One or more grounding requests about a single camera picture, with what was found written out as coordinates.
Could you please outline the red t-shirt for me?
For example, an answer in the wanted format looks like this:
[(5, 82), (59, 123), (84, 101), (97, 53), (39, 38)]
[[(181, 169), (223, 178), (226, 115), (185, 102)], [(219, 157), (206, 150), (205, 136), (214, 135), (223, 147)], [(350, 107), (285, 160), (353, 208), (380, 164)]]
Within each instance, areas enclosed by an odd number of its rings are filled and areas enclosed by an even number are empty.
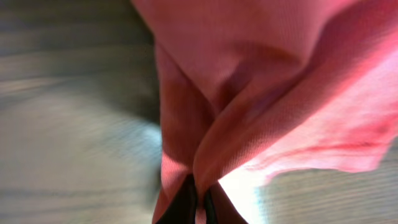
[(134, 0), (154, 36), (161, 189), (195, 223), (246, 223), (248, 187), (293, 170), (374, 170), (397, 135), (397, 0)]

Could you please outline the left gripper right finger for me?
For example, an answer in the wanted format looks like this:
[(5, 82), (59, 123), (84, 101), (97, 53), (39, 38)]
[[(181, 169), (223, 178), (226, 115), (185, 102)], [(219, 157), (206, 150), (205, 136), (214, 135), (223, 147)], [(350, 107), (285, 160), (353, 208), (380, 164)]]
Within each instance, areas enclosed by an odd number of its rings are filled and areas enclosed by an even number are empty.
[(210, 190), (208, 190), (204, 196), (203, 207), (206, 212), (206, 224), (218, 224), (215, 205)]

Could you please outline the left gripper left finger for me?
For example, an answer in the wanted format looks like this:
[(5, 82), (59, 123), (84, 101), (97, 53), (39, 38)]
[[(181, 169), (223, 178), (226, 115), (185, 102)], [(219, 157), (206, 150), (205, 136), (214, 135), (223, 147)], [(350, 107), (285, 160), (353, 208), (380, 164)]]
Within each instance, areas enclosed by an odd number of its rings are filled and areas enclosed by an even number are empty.
[(190, 174), (156, 224), (195, 224), (197, 202), (195, 181)]

